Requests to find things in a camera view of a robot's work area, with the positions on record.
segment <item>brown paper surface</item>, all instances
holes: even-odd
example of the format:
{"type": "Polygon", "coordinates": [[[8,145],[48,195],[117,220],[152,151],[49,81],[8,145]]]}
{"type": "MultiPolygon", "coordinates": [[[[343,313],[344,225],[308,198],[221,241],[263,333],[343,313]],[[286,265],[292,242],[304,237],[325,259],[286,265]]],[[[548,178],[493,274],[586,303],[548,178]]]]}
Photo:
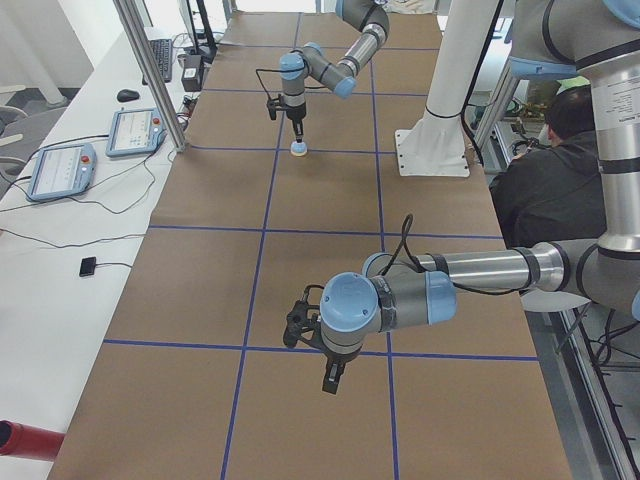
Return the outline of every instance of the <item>brown paper surface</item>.
{"type": "Polygon", "coordinates": [[[51,479],[571,478],[516,294],[461,293],[449,322],[370,335],[337,396],[322,354],[282,344],[304,286],[393,250],[407,213],[415,254],[504,248],[481,168],[398,174],[395,130],[422,116],[441,34],[390,17],[351,98],[309,92],[294,158],[255,68],[308,41],[335,61],[358,33],[236,14],[51,479]]]}

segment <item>dark hair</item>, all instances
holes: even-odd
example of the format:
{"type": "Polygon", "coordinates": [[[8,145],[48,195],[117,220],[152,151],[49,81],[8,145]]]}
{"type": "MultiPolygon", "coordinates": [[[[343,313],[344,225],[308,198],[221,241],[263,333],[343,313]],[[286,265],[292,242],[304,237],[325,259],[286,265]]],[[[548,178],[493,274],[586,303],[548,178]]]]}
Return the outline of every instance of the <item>dark hair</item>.
{"type": "Polygon", "coordinates": [[[569,88],[558,94],[545,113],[545,120],[563,140],[595,130],[591,86],[569,88]]]}

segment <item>keyboard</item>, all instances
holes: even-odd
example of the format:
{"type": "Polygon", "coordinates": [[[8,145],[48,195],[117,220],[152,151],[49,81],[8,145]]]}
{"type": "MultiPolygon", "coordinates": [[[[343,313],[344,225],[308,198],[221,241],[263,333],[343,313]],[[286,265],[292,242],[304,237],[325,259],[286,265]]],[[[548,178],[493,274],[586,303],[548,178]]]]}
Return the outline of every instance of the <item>keyboard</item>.
{"type": "MultiPolygon", "coordinates": [[[[149,40],[149,44],[151,45],[151,51],[160,69],[162,79],[165,83],[170,82],[173,72],[173,45],[171,39],[161,38],[159,40],[149,40]]],[[[144,78],[142,79],[142,84],[147,84],[144,78]]]]}

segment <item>computer mouse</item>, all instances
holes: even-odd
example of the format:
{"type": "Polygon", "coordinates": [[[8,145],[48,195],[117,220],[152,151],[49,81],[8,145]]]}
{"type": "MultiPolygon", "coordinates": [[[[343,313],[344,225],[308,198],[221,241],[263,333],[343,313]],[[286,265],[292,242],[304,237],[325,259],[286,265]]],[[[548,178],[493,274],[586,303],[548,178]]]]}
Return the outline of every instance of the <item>computer mouse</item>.
{"type": "Polygon", "coordinates": [[[129,90],[128,88],[125,88],[118,92],[118,95],[116,96],[116,98],[121,103],[130,102],[131,100],[139,99],[140,93],[136,92],[135,90],[129,90]]]}

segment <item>wire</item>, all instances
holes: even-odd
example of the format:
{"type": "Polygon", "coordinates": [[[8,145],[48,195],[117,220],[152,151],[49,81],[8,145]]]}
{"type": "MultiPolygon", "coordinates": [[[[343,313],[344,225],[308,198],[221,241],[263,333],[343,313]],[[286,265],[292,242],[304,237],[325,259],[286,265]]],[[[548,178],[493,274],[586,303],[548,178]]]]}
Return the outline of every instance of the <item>wire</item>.
{"type": "Polygon", "coordinates": [[[142,238],[144,237],[144,233],[129,233],[127,235],[122,235],[120,237],[109,237],[109,238],[99,238],[98,240],[91,240],[86,243],[68,243],[65,245],[58,245],[53,242],[49,242],[47,240],[42,240],[40,238],[30,237],[29,235],[23,235],[21,233],[16,233],[11,230],[7,230],[6,228],[0,227],[0,232],[8,233],[9,235],[13,235],[15,237],[24,238],[25,240],[32,240],[34,242],[42,243],[44,245],[48,245],[53,248],[63,249],[63,248],[81,248],[86,247],[87,245],[94,245],[96,243],[104,243],[104,242],[113,242],[115,240],[129,240],[131,238],[142,238]]]}
{"type": "Polygon", "coordinates": [[[122,262],[96,263],[95,266],[97,268],[97,267],[109,267],[112,265],[122,265],[123,267],[133,268],[133,265],[129,265],[128,263],[122,263],[122,262]]]}
{"type": "Polygon", "coordinates": [[[78,137],[78,138],[72,138],[69,140],[62,140],[60,142],[54,142],[54,143],[50,143],[48,145],[44,145],[42,147],[37,148],[36,150],[34,150],[31,155],[29,155],[29,157],[27,158],[27,163],[29,163],[29,160],[31,160],[31,158],[33,158],[33,156],[38,153],[40,150],[44,150],[45,148],[49,148],[49,147],[55,147],[56,145],[63,145],[65,143],[71,143],[71,142],[77,142],[78,140],[87,140],[89,138],[102,138],[104,139],[103,141],[105,141],[106,139],[109,138],[109,134],[100,134],[100,135],[87,135],[86,137],[78,137]]]}
{"type": "MultiPolygon", "coordinates": [[[[50,143],[48,145],[44,145],[42,147],[39,147],[38,149],[34,150],[33,152],[31,152],[31,154],[27,157],[27,160],[25,161],[24,165],[22,166],[22,168],[24,169],[24,167],[27,166],[27,164],[31,161],[31,159],[33,158],[33,156],[38,153],[40,150],[44,150],[45,148],[49,148],[49,147],[55,147],[57,145],[63,145],[65,143],[71,143],[71,142],[77,142],[79,140],[87,140],[89,138],[95,138],[95,141],[105,141],[109,138],[109,135],[105,135],[105,134],[100,134],[100,135],[88,135],[86,137],[78,137],[78,138],[72,138],[69,140],[62,140],[60,142],[55,142],[55,143],[50,143]]],[[[19,185],[17,185],[17,182],[21,181],[21,180],[28,180],[31,178],[31,176],[26,176],[26,177],[21,177],[18,178],[16,180],[10,180],[9,178],[5,177],[2,173],[2,171],[0,171],[0,178],[2,178],[5,182],[7,182],[9,184],[8,188],[13,187],[14,185],[19,187],[19,185]]],[[[7,209],[7,210],[0,210],[0,213],[5,212],[5,211],[10,211],[13,209],[7,209]]]]}
{"type": "Polygon", "coordinates": [[[306,287],[304,287],[304,293],[302,294],[302,299],[301,299],[303,302],[306,302],[309,299],[309,293],[314,288],[318,290],[324,290],[324,285],[317,285],[312,283],[311,285],[307,285],[306,287]]]}
{"type": "MultiPolygon", "coordinates": [[[[172,159],[170,159],[169,157],[170,157],[170,156],[171,156],[171,154],[172,154],[172,153],[174,153],[174,152],[175,152],[175,148],[174,148],[174,149],[172,149],[172,150],[167,154],[167,161],[168,161],[169,163],[173,163],[173,160],[172,160],[172,159]]],[[[135,200],[132,204],[130,204],[128,207],[124,208],[123,210],[115,211],[115,210],[112,210],[111,208],[107,207],[107,206],[106,206],[106,205],[104,205],[103,203],[98,202],[98,201],[96,201],[96,200],[78,200],[78,199],[76,199],[76,198],[74,198],[74,197],[72,197],[72,196],[70,196],[70,195],[66,195],[66,196],[64,196],[64,197],[60,197],[60,198],[53,198],[53,199],[51,199],[51,200],[44,200],[44,201],[42,201],[42,202],[27,203],[27,204],[25,204],[25,205],[19,205],[19,206],[17,206],[17,207],[5,208],[4,210],[0,210],[0,213],[11,212],[11,211],[13,211],[13,210],[20,210],[20,209],[23,209],[23,208],[32,208],[32,207],[36,207],[36,206],[39,206],[39,205],[44,205],[44,204],[48,204],[48,203],[54,203],[54,202],[59,202],[59,201],[61,201],[61,200],[67,200],[67,199],[69,199],[69,200],[71,200],[71,201],[73,201],[73,202],[76,202],[76,203],[96,204],[96,205],[99,205],[100,207],[104,208],[105,210],[107,210],[109,213],[113,213],[113,214],[115,214],[115,215],[119,215],[119,214],[121,214],[121,213],[124,213],[124,212],[126,212],[126,211],[128,211],[128,210],[132,209],[132,208],[133,208],[134,206],[136,206],[139,202],[141,202],[141,201],[145,198],[145,196],[147,195],[147,193],[149,192],[149,190],[151,189],[151,187],[155,184],[155,182],[156,182],[156,176],[153,174],[153,172],[152,172],[152,171],[149,169],[149,167],[147,166],[147,161],[148,161],[148,160],[149,160],[149,158],[151,158],[153,155],[154,155],[154,153],[150,153],[150,154],[149,154],[149,155],[147,155],[143,160],[141,160],[140,162],[136,163],[135,165],[133,165],[133,166],[131,166],[131,167],[129,167],[129,168],[127,168],[127,169],[125,169],[125,170],[121,171],[121,172],[118,172],[118,173],[116,173],[116,174],[114,174],[114,175],[111,175],[111,176],[109,176],[109,177],[107,177],[107,178],[105,178],[105,179],[103,179],[103,180],[99,181],[98,183],[96,183],[96,184],[94,184],[94,185],[91,185],[90,187],[88,187],[88,188],[83,192],[83,193],[86,193],[86,192],[88,192],[89,190],[92,190],[92,189],[94,189],[94,188],[98,187],[99,185],[102,185],[103,183],[107,182],[108,180],[111,180],[111,179],[113,179],[113,178],[119,177],[120,175],[123,175],[123,174],[125,174],[125,173],[127,173],[127,172],[130,172],[131,170],[134,170],[134,169],[138,168],[139,166],[143,165],[143,166],[145,167],[145,170],[147,170],[147,172],[149,172],[149,174],[150,174],[150,175],[151,175],[151,177],[152,177],[151,183],[147,186],[147,188],[145,189],[144,193],[143,193],[140,197],[138,197],[138,199],[137,199],[137,200],[135,200]]],[[[20,190],[22,190],[22,192],[23,192],[25,195],[27,195],[27,196],[28,196],[27,191],[26,191],[24,188],[22,188],[20,185],[17,185],[17,184],[16,184],[16,187],[17,187],[17,188],[19,188],[20,190]]]]}
{"type": "Polygon", "coordinates": [[[494,29],[495,29],[496,22],[498,21],[498,18],[500,16],[500,11],[502,10],[503,3],[504,3],[504,0],[500,0],[498,2],[497,6],[496,6],[496,10],[495,10],[495,12],[493,14],[493,19],[491,21],[491,26],[489,28],[489,31],[487,32],[487,36],[485,37],[484,43],[482,45],[482,50],[480,52],[480,57],[478,58],[478,63],[476,63],[476,69],[475,69],[475,71],[473,73],[473,77],[471,78],[471,83],[469,84],[469,89],[467,90],[467,95],[466,95],[466,97],[464,99],[464,103],[462,104],[462,108],[460,109],[460,111],[458,113],[453,114],[453,115],[441,115],[441,114],[437,114],[437,113],[434,113],[431,110],[429,110],[429,107],[425,103],[425,108],[426,108],[427,112],[429,112],[434,117],[442,118],[442,119],[456,118],[458,116],[460,117],[460,123],[462,124],[462,129],[464,130],[465,134],[469,137],[469,140],[471,140],[471,145],[473,146],[473,150],[476,152],[476,155],[478,157],[478,162],[482,166],[484,166],[484,157],[482,156],[482,151],[480,150],[480,147],[479,147],[478,143],[476,142],[476,140],[474,138],[475,134],[473,133],[473,131],[471,130],[471,128],[467,124],[467,119],[465,118],[464,114],[465,114],[465,111],[467,110],[467,107],[471,106],[469,101],[471,99],[471,95],[473,95],[473,89],[474,89],[474,87],[476,85],[476,81],[478,80],[478,75],[480,74],[480,68],[482,67],[482,62],[484,61],[484,58],[487,55],[487,51],[489,50],[489,46],[491,45],[491,41],[493,40],[493,32],[494,32],[494,29]]]}
{"type": "MultiPolygon", "coordinates": [[[[401,265],[409,267],[411,270],[413,270],[416,273],[424,273],[424,272],[432,272],[432,271],[434,271],[434,270],[427,270],[426,268],[424,268],[422,266],[422,264],[420,263],[420,261],[418,260],[418,258],[415,255],[413,255],[411,253],[411,251],[409,250],[409,245],[407,243],[407,238],[409,236],[409,232],[411,231],[411,225],[412,224],[413,224],[413,214],[409,213],[404,218],[404,221],[402,222],[402,229],[401,229],[401,232],[400,232],[400,242],[398,243],[398,246],[396,247],[395,251],[391,255],[391,258],[389,259],[389,262],[387,262],[387,265],[378,272],[378,275],[385,276],[389,272],[391,267],[393,265],[397,264],[396,260],[398,258],[398,255],[400,254],[400,251],[402,251],[403,249],[404,249],[405,253],[407,254],[407,256],[409,257],[409,260],[410,260],[411,263],[400,261],[399,263],[401,265]]],[[[518,291],[521,290],[520,288],[512,288],[512,289],[507,289],[507,290],[491,291],[491,290],[481,290],[481,289],[474,288],[474,287],[468,287],[466,285],[462,285],[460,283],[453,282],[453,281],[451,283],[453,284],[454,287],[456,287],[456,288],[458,288],[460,290],[465,290],[467,292],[478,293],[480,295],[489,295],[489,296],[508,295],[510,293],[518,292],[518,291]]]]}
{"type": "Polygon", "coordinates": [[[256,76],[258,77],[258,81],[260,82],[260,86],[262,87],[262,90],[264,90],[264,93],[267,94],[267,98],[269,100],[273,100],[273,97],[271,96],[271,94],[269,93],[269,90],[267,90],[267,87],[265,87],[264,82],[262,81],[262,77],[260,76],[260,72],[267,72],[267,73],[293,73],[293,72],[301,72],[303,71],[305,68],[307,68],[307,61],[303,59],[304,65],[300,68],[295,68],[293,70],[278,70],[278,69],[273,69],[273,68],[256,68],[255,72],[256,72],[256,76]]]}
{"type": "MultiPolygon", "coordinates": [[[[611,330],[611,325],[613,323],[613,317],[615,315],[616,311],[614,309],[610,309],[609,310],[609,315],[607,316],[607,321],[605,323],[605,327],[604,327],[604,333],[602,335],[600,335],[600,337],[597,340],[591,340],[593,343],[598,343],[600,344],[600,347],[598,348],[598,350],[595,353],[595,358],[598,362],[599,366],[606,366],[609,361],[611,360],[611,355],[613,354],[613,350],[620,350],[616,347],[614,347],[611,342],[612,340],[614,340],[615,338],[624,335],[628,332],[630,332],[631,330],[633,330],[634,328],[636,328],[640,322],[634,321],[628,325],[616,328],[614,330],[611,330]],[[606,351],[605,357],[603,360],[600,360],[600,357],[602,356],[602,353],[606,351]]],[[[633,354],[630,354],[629,352],[625,352],[620,350],[622,353],[634,356],[633,354]]]]}

